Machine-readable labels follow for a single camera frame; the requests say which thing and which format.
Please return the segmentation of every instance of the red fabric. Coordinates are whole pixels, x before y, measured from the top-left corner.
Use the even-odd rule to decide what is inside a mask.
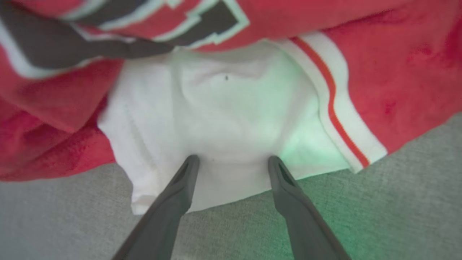
[[[350,97],[389,153],[462,111],[462,5],[415,1],[327,31]]]
[[[83,1],[17,2],[33,12],[59,17]],[[116,31],[151,38],[173,29],[197,2],[185,0],[174,10],[164,7],[145,21]],[[201,50],[290,37],[393,9],[328,31],[348,61],[357,110],[389,152],[461,109],[457,0],[238,3],[250,25],[222,44]],[[109,142],[95,120],[121,65],[99,61],[34,81],[15,73],[0,46],[0,180],[63,177],[113,162]]]

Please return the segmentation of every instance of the floor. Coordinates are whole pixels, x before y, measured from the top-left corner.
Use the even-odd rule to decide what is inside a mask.
[[[353,260],[462,259],[462,114],[360,172],[299,182]],[[117,165],[57,180],[0,183],[0,254],[109,260],[139,217]],[[269,192],[185,215],[175,260],[289,260]]]

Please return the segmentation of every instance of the orange stripe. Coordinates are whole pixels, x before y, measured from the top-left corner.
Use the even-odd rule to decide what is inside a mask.
[[[364,168],[366,168],[370,163],[366,156],[359,150],[355,143],[351,140],[350,136],[348,136],[345,129],[343,129],[342,124],[340,123],[337,115],[335,114],[334,110],[334,97],[336,92],[336,86],[334,78],[330,73],[329,68],[324,63],[322,58],[302,39],[299,37],[293,37],[290,39],[293,43],[295,43],[303,52],[305,52],[308,57],[314,62],[314,64],[318,67],[319,71],[323,75],[324,79],[326,80],[327,86],[329,88],[329,104],[328,104],[328,113],[329,118],[332,124],[334,125],[337,132],[342,137],[343,141],[345,141],[348,148],[353,152],[353,154],[358,158]]]

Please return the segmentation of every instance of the white fabric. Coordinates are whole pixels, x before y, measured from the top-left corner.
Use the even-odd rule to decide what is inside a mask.
[[[98,120],[143,214],[184,159],[201,167],[190,211],[269,190],[267,159],[296,179],[349,168],[319,118],[313,83],[268,42],[128,61]]]
[[[352,171],[357,173],[386,156],[387,149],[369,130],[350,98],[348,64],[337,45],[324,33],[313,32],[279,41],[278,46],[303,68],[313,82],[319,98],[322,125]],[[323,74],[322,67],[330,75]]]

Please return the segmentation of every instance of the pile of clothes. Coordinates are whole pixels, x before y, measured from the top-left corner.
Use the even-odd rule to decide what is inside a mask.
[[[0,180],[117,162],[142,214],[189,154],[192,210],[358,172],[462,111],[460,0],[0,2]]]

